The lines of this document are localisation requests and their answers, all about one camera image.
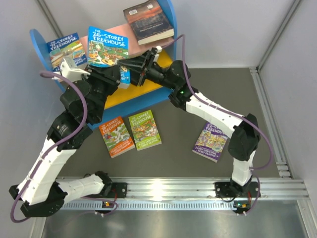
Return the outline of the light blue 26-storey book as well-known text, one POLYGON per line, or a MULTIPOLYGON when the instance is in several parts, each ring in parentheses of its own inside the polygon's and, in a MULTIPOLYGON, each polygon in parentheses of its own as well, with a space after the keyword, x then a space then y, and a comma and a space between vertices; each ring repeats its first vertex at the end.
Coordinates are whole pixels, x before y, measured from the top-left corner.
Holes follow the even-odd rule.
POLYGON ((96 67, 112 67, 129 56, 128 38, 95 26, 88 30, 88 64, 96 67))

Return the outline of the dark two cities book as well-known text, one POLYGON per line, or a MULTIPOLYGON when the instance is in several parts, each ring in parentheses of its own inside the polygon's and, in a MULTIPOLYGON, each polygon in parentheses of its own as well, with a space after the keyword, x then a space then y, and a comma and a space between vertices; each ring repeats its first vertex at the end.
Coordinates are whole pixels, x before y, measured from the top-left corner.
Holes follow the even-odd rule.
POLYGON ((123 14, 139 45, 174 36, 174 27, 156 0, 127 8, 123 14))

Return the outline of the dark blue 91-storey book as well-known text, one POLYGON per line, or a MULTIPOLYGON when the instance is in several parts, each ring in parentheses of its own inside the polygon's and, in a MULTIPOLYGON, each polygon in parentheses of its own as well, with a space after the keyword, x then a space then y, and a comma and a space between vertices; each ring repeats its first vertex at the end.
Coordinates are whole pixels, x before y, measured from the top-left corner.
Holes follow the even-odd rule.
POLYGON ((71 57, 77 66, 87 63, 87 57, 78 33, 47 42, 53 71, 60 70, 64 57, 71 57))

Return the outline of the orange 78-storey treehouse book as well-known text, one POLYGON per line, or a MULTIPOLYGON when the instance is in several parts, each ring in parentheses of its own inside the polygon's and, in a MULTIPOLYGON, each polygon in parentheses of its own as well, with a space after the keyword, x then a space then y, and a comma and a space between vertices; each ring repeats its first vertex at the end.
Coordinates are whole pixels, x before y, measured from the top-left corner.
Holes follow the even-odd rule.
POLYGON ((111 158, 135 148, 122 117, 116 117, 101 124, 99 130, 111 158))

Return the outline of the lime 65-storey treehouse book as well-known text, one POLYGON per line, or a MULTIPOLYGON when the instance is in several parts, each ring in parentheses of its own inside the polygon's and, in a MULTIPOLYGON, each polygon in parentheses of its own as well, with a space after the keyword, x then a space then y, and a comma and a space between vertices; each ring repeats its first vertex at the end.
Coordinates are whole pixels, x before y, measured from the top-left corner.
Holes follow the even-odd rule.
POLYGON ((162 143, 151 110, 128 117, 137 151, 162 143))

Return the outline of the purple 52-storey treehouse book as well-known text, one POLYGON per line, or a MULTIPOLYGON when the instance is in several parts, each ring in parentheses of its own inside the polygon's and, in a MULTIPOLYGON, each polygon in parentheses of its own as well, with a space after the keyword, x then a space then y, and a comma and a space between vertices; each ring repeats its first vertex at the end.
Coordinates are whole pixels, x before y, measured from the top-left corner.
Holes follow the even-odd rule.
POLYGON ((221 156, 227 140, 228 137, 222 130, 207 122, 192 151, 216 163, 221 156))

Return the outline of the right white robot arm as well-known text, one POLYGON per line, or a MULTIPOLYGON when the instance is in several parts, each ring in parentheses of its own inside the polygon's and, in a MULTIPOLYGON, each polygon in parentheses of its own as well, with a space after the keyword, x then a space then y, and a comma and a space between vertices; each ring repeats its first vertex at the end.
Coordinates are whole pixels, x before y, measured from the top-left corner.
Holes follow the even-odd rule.
POLYGON ((152 48, 142 55, 118 60, 118 65, 131 71, 131 83, 142 86, 150 80, 171 90, 171 103, 190 114, 203 118, 218 127, 228 138, 228 152, 233 157, 233 172, 227 186, 218 191, 219 198, 238 198, 247 194, 252 181, 251 167, 258 148, 260 134, 256 131, 257 118, 236 115, 206 98, 189 82, 190 72, 185 62, 173 61, 164 69, 157 63, 158 49, 152 48))

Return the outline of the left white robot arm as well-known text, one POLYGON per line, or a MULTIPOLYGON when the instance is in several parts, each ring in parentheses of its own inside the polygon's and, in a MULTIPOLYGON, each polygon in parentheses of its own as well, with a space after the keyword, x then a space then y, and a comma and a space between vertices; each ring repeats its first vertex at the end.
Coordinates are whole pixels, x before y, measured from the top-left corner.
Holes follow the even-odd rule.
POLYGON ((32 169, 23 182, 9 189, 14 201, 21 202, 25 219, 49 217, 79 198, 116 197, 120 187, 102 171, 69 182, 56 181, 68 159, 92 134, 91 125, 101 122, 106 99, 120 84, 119 66, 90 66, 74 82, 52 71, 41 71, 40 76, 59 78, 68 86, 60 97, 65 110, 49 128, 32 169))

